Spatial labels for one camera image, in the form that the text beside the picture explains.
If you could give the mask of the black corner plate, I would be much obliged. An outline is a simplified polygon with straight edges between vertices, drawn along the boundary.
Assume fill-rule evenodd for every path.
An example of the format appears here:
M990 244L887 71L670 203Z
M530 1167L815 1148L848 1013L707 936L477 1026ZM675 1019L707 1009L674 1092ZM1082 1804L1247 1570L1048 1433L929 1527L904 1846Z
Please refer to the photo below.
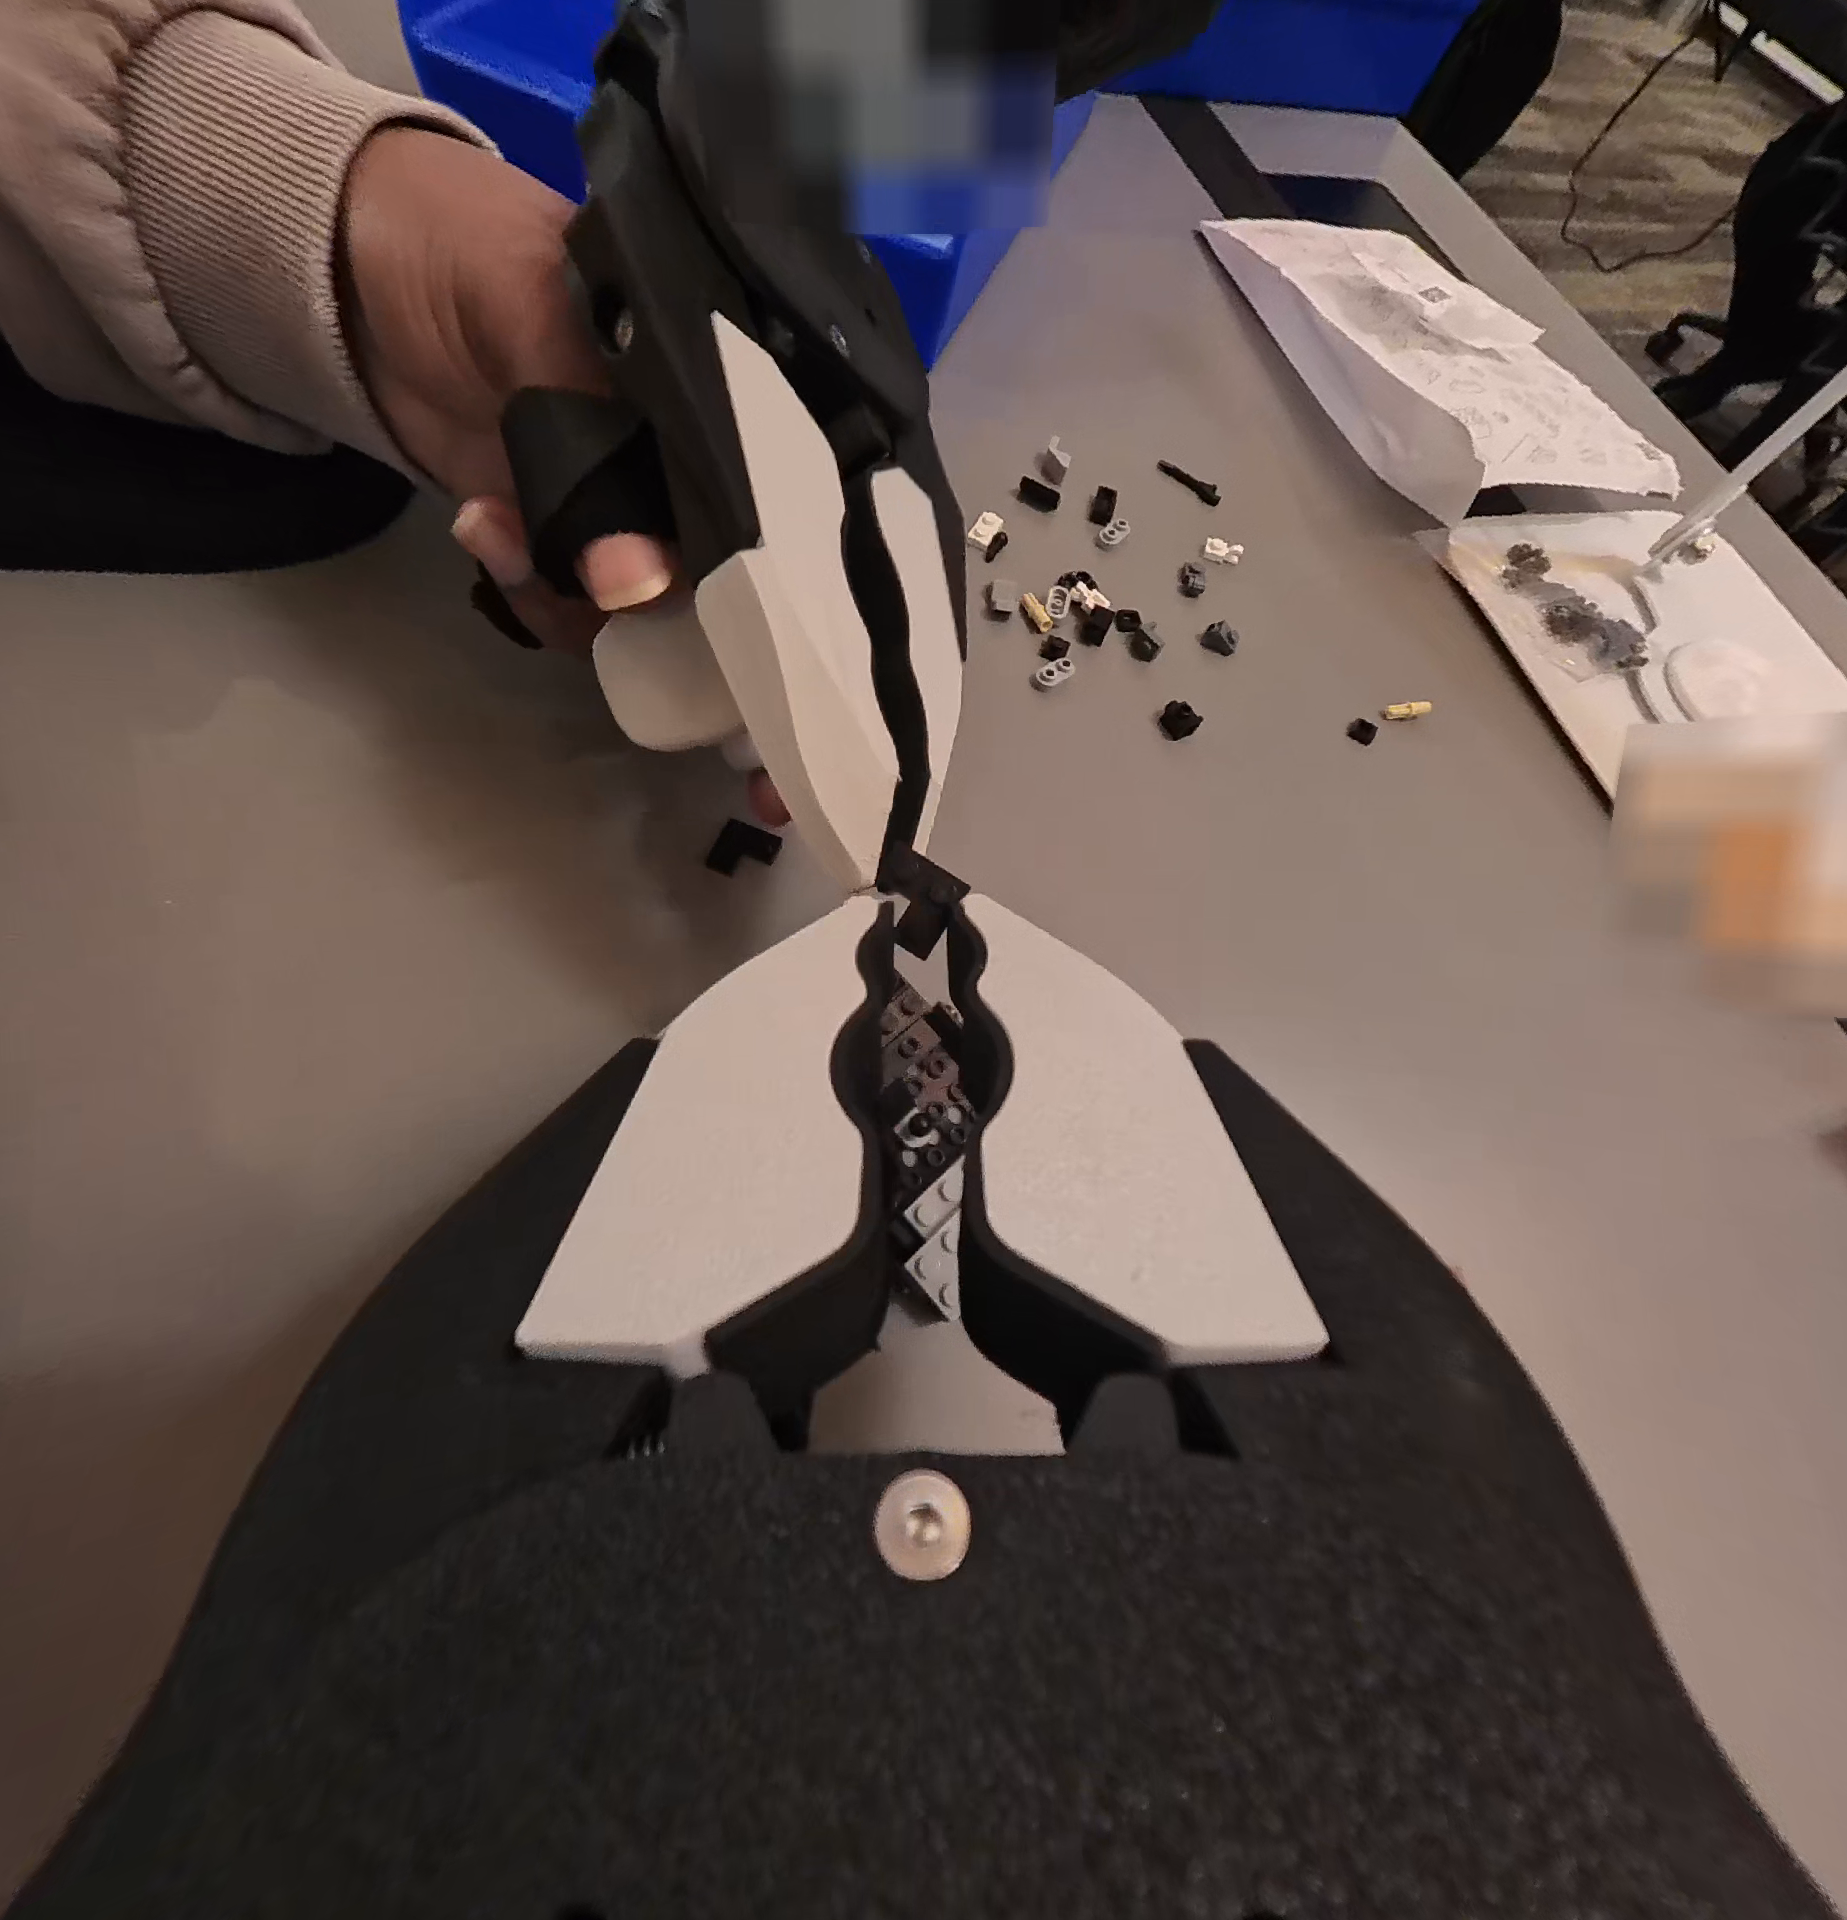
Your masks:
M933 958L949 923L962 910L970 883L918 852L913 843L892 842L876 869L876 892L898 903L895 909L896 946L913 958Z

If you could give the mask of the person's left hand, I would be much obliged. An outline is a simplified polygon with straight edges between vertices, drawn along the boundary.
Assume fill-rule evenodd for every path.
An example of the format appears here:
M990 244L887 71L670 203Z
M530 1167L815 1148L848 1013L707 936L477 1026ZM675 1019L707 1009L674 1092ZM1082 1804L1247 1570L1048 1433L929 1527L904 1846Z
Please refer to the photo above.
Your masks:
M588 660L606 621L672 596L672 550L597 539L555 589L531 561L501 438L524 388L605 396L606 368L575 312L575 203L505 156L416 123L367 136L334 248L346 342L408 464L454 505L453 537L531 642Z

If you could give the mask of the person's left forearm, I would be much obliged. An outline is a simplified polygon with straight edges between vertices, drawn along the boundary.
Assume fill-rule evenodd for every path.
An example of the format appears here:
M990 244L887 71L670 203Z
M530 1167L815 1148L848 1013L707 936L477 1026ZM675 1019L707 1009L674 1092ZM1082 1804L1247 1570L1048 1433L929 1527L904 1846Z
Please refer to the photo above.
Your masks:
M424 478L340 302L346 188L388 128L495 149L293 3L0 1L0 336L57 396Z

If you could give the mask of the scattered small brick pieces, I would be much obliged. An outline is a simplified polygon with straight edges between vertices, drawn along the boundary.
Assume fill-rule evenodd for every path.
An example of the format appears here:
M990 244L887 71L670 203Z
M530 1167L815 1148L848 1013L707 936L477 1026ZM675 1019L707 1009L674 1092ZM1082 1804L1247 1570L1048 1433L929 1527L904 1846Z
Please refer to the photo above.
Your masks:
M1034 517L1054 517L1064 504L1076 467L1075 452L1062 435L1050 435L1038 449L1036 464L1020 475L1017 504ZM1186 489L1208 508L1221 505L1221 491L1189 474L1173 460L1159 460L1157 472ZM1084 508L1084 527L1093 536L1096 557L1106 561L1128 546L1131 519L1122 509L1122 492L1115 486L1096 486ZM1134 664L1162 660L1168 639L1159 616L1141 604L1122 600L1110 592L1097 570L1075 566L1056 571L1045 584L1018 584L994 571L1002 557L1012 550L1012 527L994 509L981 509L964 531L970 555L979 559L988 573L978 586L978 614L986 625L1018 625L1034 639L1036 664L1030 683L1040 692L1070 687L1078 679L1084 658L1106 651L1117 642ZM1174 592L1181 600L1200 601L1211 589L1214 577L1245 557L1237 539L1204 536L1189 559L1177 564ZM1230 660L1241 647L1241 634L1232 618L1218 614L1198 631L1197 645L1218 660ZM1157 733L1168 741L1186 741L1203 729L1203 713L1186 696L1170 696L1153 716Z

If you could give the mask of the black brick chassis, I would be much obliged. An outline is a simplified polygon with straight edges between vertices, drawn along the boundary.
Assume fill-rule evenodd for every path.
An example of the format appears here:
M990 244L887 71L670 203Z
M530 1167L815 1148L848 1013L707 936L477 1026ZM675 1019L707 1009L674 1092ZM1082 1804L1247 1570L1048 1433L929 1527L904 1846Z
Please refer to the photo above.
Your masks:
M962 1322L964 1157L979 1106L964 1084L958 1009L896 973L882 1011L875 1119L896 1300L918 1322Z

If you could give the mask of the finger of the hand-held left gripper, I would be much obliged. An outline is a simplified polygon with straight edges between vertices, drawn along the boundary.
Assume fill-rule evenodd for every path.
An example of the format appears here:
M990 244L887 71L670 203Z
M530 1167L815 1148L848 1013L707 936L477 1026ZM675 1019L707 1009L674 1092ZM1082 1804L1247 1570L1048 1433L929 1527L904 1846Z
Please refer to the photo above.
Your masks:
M762 536L706 573L700 621L793 824L862 893L900 763L844 570L839 460L768 349L722 315L712 332Z
M860 478L860 613L896 760L885 874L929 859L962 720L962 549L945 549L941 531L910 469L885 462Z

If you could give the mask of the clear plastic parts bag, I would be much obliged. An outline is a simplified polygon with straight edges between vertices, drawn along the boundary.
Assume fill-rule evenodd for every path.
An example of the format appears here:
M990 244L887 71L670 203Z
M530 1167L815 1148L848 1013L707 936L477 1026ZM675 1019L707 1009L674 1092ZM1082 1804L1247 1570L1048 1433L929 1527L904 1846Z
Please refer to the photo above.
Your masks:
M1591 779L1629 736L1847 711L1847 673L1719 534L1655 561L1666 509L1474 517L1422 546L1466 594Z

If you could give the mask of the printed white paper bag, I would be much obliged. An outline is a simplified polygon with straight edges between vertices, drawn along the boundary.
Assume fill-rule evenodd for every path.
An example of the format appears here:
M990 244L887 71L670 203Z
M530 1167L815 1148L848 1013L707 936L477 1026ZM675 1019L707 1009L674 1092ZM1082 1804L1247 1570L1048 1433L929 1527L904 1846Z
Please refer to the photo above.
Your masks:
M1200 233L1344 438L1433 522L1500 489L1681 492L1677 460L1551 360L1538 324L1410 236L1298 219Z

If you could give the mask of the black office chair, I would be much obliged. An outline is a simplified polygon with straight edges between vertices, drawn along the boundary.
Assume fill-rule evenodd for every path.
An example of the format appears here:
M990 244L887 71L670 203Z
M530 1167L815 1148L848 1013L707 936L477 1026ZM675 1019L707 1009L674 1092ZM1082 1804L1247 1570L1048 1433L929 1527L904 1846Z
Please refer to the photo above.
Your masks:
M1830 363L1847 312L1847 101L1806 114L1753 163L1733 207L1725 332L1694 372L1656 385L1697 420L1730 393Z

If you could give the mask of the black backpack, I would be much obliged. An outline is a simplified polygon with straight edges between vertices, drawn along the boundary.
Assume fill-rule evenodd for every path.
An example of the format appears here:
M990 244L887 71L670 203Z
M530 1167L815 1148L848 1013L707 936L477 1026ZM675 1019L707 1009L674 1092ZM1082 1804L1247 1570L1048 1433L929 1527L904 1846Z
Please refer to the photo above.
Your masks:
M1561 51L1562 1L1479 1L1401 123L1461 179L1508 132Z

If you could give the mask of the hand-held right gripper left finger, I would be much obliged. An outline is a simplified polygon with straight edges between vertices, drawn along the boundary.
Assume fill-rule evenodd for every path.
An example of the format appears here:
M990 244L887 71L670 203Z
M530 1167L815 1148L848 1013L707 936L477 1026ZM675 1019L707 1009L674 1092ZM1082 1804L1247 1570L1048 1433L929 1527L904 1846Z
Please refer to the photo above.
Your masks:
M847 900L678 1013L530 1300L526 1356L728 1374L769 1418L887 1316L887 903Z

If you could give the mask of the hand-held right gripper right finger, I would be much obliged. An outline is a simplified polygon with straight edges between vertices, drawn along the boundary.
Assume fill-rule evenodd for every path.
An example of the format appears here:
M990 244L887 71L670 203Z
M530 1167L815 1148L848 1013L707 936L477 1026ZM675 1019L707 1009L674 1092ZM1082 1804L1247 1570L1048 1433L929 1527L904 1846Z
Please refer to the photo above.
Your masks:
M975 1133L961 1313L1064 1438L1106 1380L1303 1362L1329 1332L1189 1041L988 896L955 909Z

